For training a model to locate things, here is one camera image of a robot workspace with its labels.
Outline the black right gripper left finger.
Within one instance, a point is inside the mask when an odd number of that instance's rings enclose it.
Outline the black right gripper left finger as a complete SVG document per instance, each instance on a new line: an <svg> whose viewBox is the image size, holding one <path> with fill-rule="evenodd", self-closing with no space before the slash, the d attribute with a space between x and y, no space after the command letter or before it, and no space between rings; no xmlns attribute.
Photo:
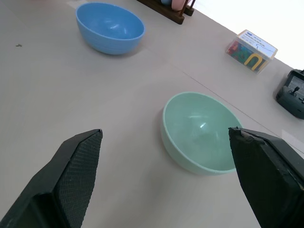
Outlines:
<svg viewBox="0 0 304 228"><path fill-rule="evenodd" d="M64 141L0 222L2 228L79 228L95 186L101 129Z"/></svg>

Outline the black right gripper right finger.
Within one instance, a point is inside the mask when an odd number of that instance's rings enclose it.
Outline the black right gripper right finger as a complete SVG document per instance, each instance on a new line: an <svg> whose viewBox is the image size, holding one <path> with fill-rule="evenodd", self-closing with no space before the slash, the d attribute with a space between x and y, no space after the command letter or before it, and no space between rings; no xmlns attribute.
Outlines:
<svg viewBox="0 0 304 228"><path fill-rule="evenodd" d="M304 226L304 160L283 139L230 128L241 188L262 228Z"/></svg>

